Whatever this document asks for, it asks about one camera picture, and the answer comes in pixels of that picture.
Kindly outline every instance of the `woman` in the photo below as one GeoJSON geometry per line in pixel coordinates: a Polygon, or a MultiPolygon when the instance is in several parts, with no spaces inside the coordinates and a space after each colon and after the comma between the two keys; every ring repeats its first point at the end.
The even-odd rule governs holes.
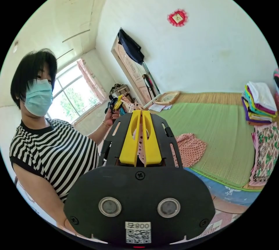
{"type": "Polygon", "coordinates": [[[109,109],[101,125],[84,136],[60,119],[47,119],[57,73],[54,54],[27,54],[11,83],[11,96],[22,121],[10,146],[10,160],[25,191],[59,225],[76,233],[63,212],[70,188],[98,164],[97,146],[119,113],[109,109]]]}

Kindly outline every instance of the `door frame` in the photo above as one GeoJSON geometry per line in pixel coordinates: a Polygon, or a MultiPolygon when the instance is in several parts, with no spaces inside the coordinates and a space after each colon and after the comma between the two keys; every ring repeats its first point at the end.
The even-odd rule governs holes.
{"type": "Polygon", "coordinates": [[[127,71],[126,67],[124,66],[123,62],[121,61],[120,57],[118,56],[117,52],[115,51],[115,45],[118,42],[118,36],[116,36],[112,48],[111,48],[111,53],[113,54],[114,58],[116,59],[117,63],[119,64],[120,68],[124,72],[126,78],[128,79],[130,85],[134,89],[136,96],[139,99],[139,103],[142,104],[143,106],[146,105],[148,102],[145,102],[144,97],[142,96],[140,90],[137,88],[135,82],[133,81],[132,77],[130,76],[129,72],[127,71]]]}

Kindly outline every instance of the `striped shirt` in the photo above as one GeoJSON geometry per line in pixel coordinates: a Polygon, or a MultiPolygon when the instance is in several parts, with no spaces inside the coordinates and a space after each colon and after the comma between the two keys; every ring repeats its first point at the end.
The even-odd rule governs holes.
{"type": "Polygon", "coordinates": [[[97,144],[60,119],[47,119],[50,126],[33,130],[23,122],[10,146],[10,160],[45,178],[65,202],[76,180],[98,165],[97,144]]]}

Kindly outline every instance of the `green bed sheet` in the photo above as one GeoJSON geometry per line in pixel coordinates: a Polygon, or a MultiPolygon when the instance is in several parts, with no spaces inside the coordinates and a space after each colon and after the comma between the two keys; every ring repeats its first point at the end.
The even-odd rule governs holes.
{"type": "Polygon", "coordinates": [[[178,103],[157,114],[175,136],[194,133],[208,144],[191,169],[224,185],[243,187],[249,182],[255,159],[254,127],[247,124],[242,106],[178,103]]]}

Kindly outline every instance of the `ceiling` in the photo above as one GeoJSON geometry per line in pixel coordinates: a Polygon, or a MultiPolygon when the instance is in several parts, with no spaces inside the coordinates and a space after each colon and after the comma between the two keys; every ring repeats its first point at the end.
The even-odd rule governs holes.
{"type": "Polygon", "coordinates": [[[51,49],[61,69],[95,48],[105,0],[48,0],[26,22],[11,45],[0,74],[0,107],[13,105],[9,86],[20,60],[30,51],[51,49]]]}

